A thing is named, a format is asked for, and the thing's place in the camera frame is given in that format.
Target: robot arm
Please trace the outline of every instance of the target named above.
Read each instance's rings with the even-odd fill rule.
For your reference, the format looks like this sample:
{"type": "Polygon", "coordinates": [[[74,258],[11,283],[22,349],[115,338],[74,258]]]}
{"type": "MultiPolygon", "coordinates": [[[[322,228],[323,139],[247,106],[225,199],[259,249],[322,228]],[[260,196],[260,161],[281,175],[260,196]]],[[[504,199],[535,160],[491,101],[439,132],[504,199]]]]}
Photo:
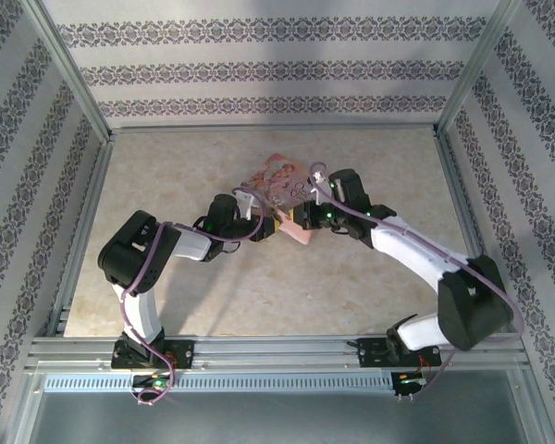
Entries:
{"type": "MultiPolygon", "coordinates": [[[[179,226],[163,228],[144,278],[136,290],[125,298],[124,309],[129,322],[124,326],[119,340],[121,344],[116,344],[116,350],[121,348],[131,354],[131,361],[136,364],[156,364],[155,357],[142,346],[142,342],[160,352],[165,349],[165,332],[156,312],[154,284],[162,274],[168,259],[176,256],[199,262],[213,260],[224,252],[224,242],[212,240],[203,233],[218,239],[235,239],[249,235],[257,224],[260,224],[260,216],[252,216],[250,208],[246,208],[251,204],[250,196],[244,193],[237,194],[237,199],[227,194],[218,194],[210,204],[207,215],[200,217],[195,223],[198,231],[179,226]],[[241,207],[246,217],[241,217],[241,207]]],[[[120,301],[122,293],[143,267],[159,228],[160,223],[153,216],[137,211],[99,254],[98,265],[105,271],[105,278],[113,285],[120,301]]],[[[274,220],[264,217],[261,229],[250,239],[260,241],[273,234],[275,229],[274,220]]]]}
{"type": "Polygon", "coordinates": [[[512,309],[498,294],[460,266],[448,261],[452,257],[468,265],[504,290],[500,273],[489,257],[481,255],[469,258],[452,252],[410,228],[385,205],[371,205],[360,177],[352,169],[333,173],[328,180],[319,178],[316,186],[346,207],[388,224],[352,216],[329,203],[317,190],[314,190],[315,201],[303,203],[294,209],[296,223],[305,229],[331,228],[338,234],[348,234],[368,248],[395,258],[438,294],[436,313],[419,318],[411,316],[388,330],[388,345],[392,355],[399,356],[424,347],[446,344],[468,351],[512,321],[512,309]],[[389,224],[401,229],[392,229],[389,224]],[[433,253],[416,237],[438,247],[447,257],[433,253]]]}

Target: wall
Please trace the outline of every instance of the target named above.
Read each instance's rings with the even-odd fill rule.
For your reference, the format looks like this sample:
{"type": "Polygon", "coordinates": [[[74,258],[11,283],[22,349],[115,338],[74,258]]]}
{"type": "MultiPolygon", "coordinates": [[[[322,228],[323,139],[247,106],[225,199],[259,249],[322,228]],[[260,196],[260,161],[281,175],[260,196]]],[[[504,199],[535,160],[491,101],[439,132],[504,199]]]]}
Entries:
{"type": "Polygon", "coordinates": [[[0,436],[100,145],[19,2],[0,0],[0,436]]]}
{"type": "Polygon", "coordinates": [[[523,1],[449,132],[555,427],[555,1],[523,1]]]}
{"type": "Polygon", "coordinates": [[[434,123],[497,0],[45,0],[112,128],[434,123]]]}

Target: tan surface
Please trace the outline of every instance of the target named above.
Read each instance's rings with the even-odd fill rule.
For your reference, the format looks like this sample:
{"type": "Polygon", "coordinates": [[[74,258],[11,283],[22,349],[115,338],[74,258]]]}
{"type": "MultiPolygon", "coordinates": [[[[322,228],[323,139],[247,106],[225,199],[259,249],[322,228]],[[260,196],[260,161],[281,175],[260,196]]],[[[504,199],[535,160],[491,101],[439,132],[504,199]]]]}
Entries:
{"type": "MultiPolygon", "coordinates": [[[[330,171],[352,167],[374,204],[465,251],[429,129],[159,132],[117,137],[66,336],[117,336],[117,297],[96,265],[136,210],[191,224],[272,153],[330,171]]],[[[436,310],[434,292],[395,260],[328,231],[308,246],[284,233],[243,243],[209,264],[171,259],[156,288],[167,334],[289,335],[384,332],[436,310]]]]}

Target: purple cable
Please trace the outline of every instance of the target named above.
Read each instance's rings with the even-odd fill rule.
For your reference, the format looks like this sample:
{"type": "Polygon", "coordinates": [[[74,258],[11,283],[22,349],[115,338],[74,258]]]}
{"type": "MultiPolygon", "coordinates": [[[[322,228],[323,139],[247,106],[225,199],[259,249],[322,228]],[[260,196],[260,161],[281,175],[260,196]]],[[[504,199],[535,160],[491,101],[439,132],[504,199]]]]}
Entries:
{"type": "Polygon", "coordinates": [[[168,367],[168,372],[169,372],[168,384],[166,384],[165,389],[163,391],[160,391],[160,392],[153,389],[153,388],[143,389],[138,394],[138,403],[139,404],[153,405],[155,402],[159,402],[160,400],[162,400],[166,396],[166,394],[171,390],[171,388],[175,384],[175,369],[173,368],[173,364],[170,362],[170,360],[164,354],[159,352],[154,347],[151,347],[150,344],[148,344],[148,342],[146,342],[144,340],[144,338],[142,336],[140,336],[140,334],[136,331],[136,329],[131,324],[130,319],[128,318],[128,313],[126,311],[126,299],[128,297],[128,294],[130,294],[134,290],[136,290],[136,287],[138,287],[138,285],[140,285],[140,282],[142,282],[142,279],[143,279],[144,275],[146,274],[146,270],[148,270],[148,267],[150,266],[150,263],[152,262],[152,260],[154,258],[154,253],[156,252],[156,246],[158,245],[158,242],[160,242],[160,237],[163,234],[163,230],[165,229],[165,227],[167,227],[169,225],[170,224],[168,222],[163,222],[158,226],[158,230],[156,231],[156,235],[154,236],[154,240],[152,242],[152,247],[150,248],[150,252],[148,252],[148,255],[146,256],[146,260],[144,261],[144,264],[142,265],[142,268],[138,272],[138,275],[136,276],[136,278],[133,279],[133,282],[131,282],[129,287],[127,287],[125,290],[123,290],[123,292],[121,293],[121,298],[120,298],[121,299],[121,301],[120,301],[121,317],[123,318],[123,322],[125,322],[126,326],[129,327],[129,331],[131,331],[131,333],[136,337],[136,339],[138,340],[138,342],[140,342],[140,344],[143,346],[144,349],[146,349],[148,352],[157,356],[161,361],[163,361],[166,364],[166,366],[168,367]],[[142,398],[146,393],[154,393],[157,396],[154,397],[150,401],[143,401],[142,398]]]}
{"type": "MultiPolygon", "coordinates": [[[[516,303],[506,294],[505,291],[500,289],[500,287],[495,285],[493,282],[491,282],[485,276],[482,276],[480,273],[473,270],[473,268],[471,268],[470,266],[463,264],[461,261],[452,257],[451,255],[446,253],[444,250],[441,250],[439,247],[437,247],[433,243],[429,242],[428,240],[422,238],[417,233],[415,233],[413,231],[410,231],[407,228],[403,228],[403,227],[399,227],[395,224],[391,224],[390,222],[387,222],[386,220],[382,220],[382,219],[379,219],[377,217],[368,216],[364,213],[356,211],[356,210],[344,205],[343,203],[340,203],[337,200],[335,200],[325,190],[323,190],[321,187],[319,187],[318,184],[316,183],[315,173],[320,172],[321,174],[324,174],[326,176],[327,175],[326,171],[327,171],[327,165],[325,165],[323,162],[314,162],[310,167],[310,178],[309,179],[310,179],[311,183],[313,184],[314,188],[317,190],[317,192],[319,192],[324,198],[326,198],[329,202],[331,202],[331,204],[333,204],[333,206],[337,207],[338,209],[340,209],[342,211],[345,211],[346,213],[348,213],[352,216],[360,217],[361,219],[368,220],[370,222],[376,223],[381,227],[392,229],[393,231],[396,231],[396,232],[400,233],[403,236],[407,236],[407,237],[413,239],[419,245],[426,248],[430,252],[438,255],[442,259],[444,259],[444,260],[450,262],[451,264],[456,265],[456,266],[460,267],[462,270],[466,271],[473,278],[477,279],[479,282],[484,284],[490,290],[492,290],[493,292],[498,294],[501,297],[501,299],[503,301],[505,301],[510,306],[510,308],[512,309],[512,311],[514,313],[514,316],[517,320],[516,321],[516,334],[512,337],[509,337],[509,338],[489,338],[489,339],[486,339],[486,342],[492,342],[492,343],[514,342],[514,341],[518,340],[523,335],[523,333],[524,333],[524,318],[522,316],[522,313],[520,313],[520,309],[518,308],[516,303]]],[[[424,388],[422,388],[422,390],[419,393],[425,391],[426,387],[431,386],[436,380],[438,380],[439,376],[442,374],[444,369],[450,363],[450,360],[454,356],[455,352],[456,352],[456,349],[452,350],[449,357],[446,359],[444,364],[442,364],[442,366],[438,369],[438,372],[436,373],[434,378],[431,380],[431,382],[429,382],[424,388]]]]}
{"type": "Polygon", "coordinates": [[[142,279],[144,278],[144,275],[146,274],[146,271],[148,270],[148,267],[150,266],[150,263],[152,262],[153,258],[154,258],[154,253],[156,252],[156,247],[158,246],[158,243],[160,242],[160,238],[163,234],[163,230],[165,229],[165,227],[178,227],[178,228],[185,228],[188,229],[190,231],[195,231],[198,234],[201,234],[207,238],[213,239],[215,241],[221,241],[221,242],[240,242],[240,241],[246,241],[249,238],[252,238],[255,234],[257,234],[257,232],[259,231],[259,229],[261,229],[261,226],[263,225],[264,222],[264,216],[265,216],[265,211],[264,211],[264,207],[263,207],[263,201],[259,198],[259,196],[257,196],[257,194],[254,191],[248,190],[246,188],[235,188],[234,190],[232,190],[232,192],[234,191],[242,191],[245,192],[247,194],[250,194],[258,203],[259,203],[259,207],[260,207],[260,211],[261,211],[261,215],[259,217],[259,222],[257,223],[257,225],[255,226],[255,229],[248,235],[246,236],[242,236],[240,238],[234,238],[234,239],[229,239],[229,238],[221,238],[218,236],[214,236],[212,234],[206,233],[205,231],[201,231],[197,228],[194,227],[188,227],[182,224],[172,224],[171,222],[162,222],[159,226],[158,226],[158,230],[156,231],[156,234],[154,235],[154,239],[152,241],[152,244],[150,246],[150,251],[148,252],[148,254],[146,255],[146,260],[144,261],[142,268],[140,268],[140,271],[138,272],[138,275],[136,276],[136,278],[133,279],[133,281],[131,282],[131,284],[129,285],[129,287],[127,287],[125,290],[122,291],[121,293],[121,297],[120,297],[120,308],[121,308],[121,317],[123,318],[123,322],[126,324],[126,326],[129,327],[129,331],[136,337],[136,339],[138,340],[138,342],[140,342],[140,344],[143,346],[144,349],[146,349],[148,352],[152,353],[153,355],[157,356],[162,362],[164,362],[166,364],[166,367],[168,367],[168,383],[166,384],[166,387],[163,391],[157,391],[153,388],[144,388],[140,393],[138,393],[138,403],[139,404],[146,404],[146,405],[153,405],[156,402],[159,402],[160,400],[162,400],[166,394],[171,390],[171,388],[175,385],[175,369],[173,368],[173,364],[171,363],[170,359],[168,359],[164,354],[162,354],[161,352],[157,351],[154,347],[151,347],[150,344],[148,344],[145,339],[140,336],[140,334],[136,331],[136,329],[133,327],[133,325],[130,322],[130,319],[128,318],[128,313],[126,311],[126,299],[128,297],[128,294],[132,293],[134,290],[136,290],[136,288],[138,287],[138,285],[140,285],[140,282],[142,282],[142,279]],[[155,396],[152,400],[150,401],[143,401],[142,398],[146,393],[153,393],[157,396],[155,396]]]}

